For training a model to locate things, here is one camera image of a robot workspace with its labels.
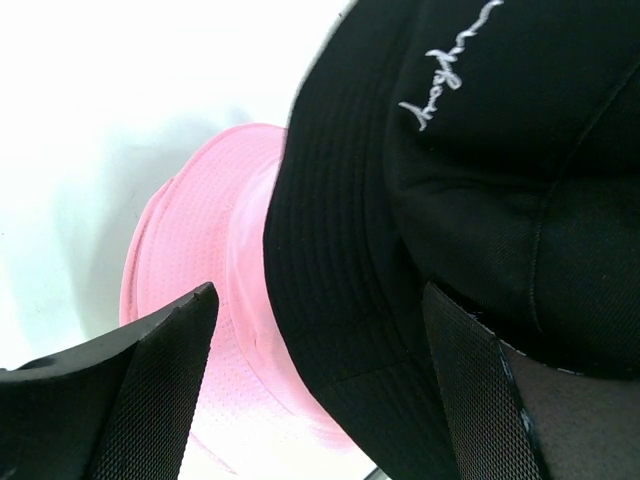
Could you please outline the pink bucket hat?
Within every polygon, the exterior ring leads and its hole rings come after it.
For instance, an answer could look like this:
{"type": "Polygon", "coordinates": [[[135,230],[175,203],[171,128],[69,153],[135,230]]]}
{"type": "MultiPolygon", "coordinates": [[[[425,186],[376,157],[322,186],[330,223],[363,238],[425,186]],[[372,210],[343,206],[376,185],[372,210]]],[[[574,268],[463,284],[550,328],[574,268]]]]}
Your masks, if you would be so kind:
{"type": "Polygon", "coordinates": [[[247,124],[204,145],[149,201],[125,263],[120,318],[209,282],[220,306],[192,435],[210,451],[353,442],[311,396],[276,324],[263,231],[285,130],[247,124]]]}

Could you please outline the black bucket hat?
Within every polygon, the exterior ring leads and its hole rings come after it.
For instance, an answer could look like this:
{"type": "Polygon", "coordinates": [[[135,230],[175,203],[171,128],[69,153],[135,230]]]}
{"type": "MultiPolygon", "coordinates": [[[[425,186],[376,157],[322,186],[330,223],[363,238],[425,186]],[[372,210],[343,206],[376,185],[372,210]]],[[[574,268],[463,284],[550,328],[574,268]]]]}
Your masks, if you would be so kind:
{"type": "Polygon", "coordinates": [[[264,232],[312,396],[394,479],[460,477],[431,283],[501,342],[543,479],[639,475],[639,5],[358,1],[264,232]]]}

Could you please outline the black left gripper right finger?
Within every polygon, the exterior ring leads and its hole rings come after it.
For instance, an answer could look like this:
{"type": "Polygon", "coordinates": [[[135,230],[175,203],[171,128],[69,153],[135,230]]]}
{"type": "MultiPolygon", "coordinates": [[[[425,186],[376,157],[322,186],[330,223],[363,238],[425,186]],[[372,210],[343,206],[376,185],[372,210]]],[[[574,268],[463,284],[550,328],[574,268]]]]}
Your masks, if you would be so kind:
{"type": "Polygon", "coordinates": [[[429,283],[424,321],[463,479],[543,479],[545,461],[496,335],[429,283]]]}

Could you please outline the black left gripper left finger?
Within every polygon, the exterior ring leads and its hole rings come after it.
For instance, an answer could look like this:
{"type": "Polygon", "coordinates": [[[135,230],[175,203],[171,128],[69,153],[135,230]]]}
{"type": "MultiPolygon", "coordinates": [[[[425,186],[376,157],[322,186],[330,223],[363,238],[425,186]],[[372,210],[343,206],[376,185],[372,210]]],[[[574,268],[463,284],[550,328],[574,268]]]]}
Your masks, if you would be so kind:
{"type": "Polygon", "coordinates": [[[2,370],[2,478],[177,478],[217,313],[205,283],[107,334],[2,370]]]}

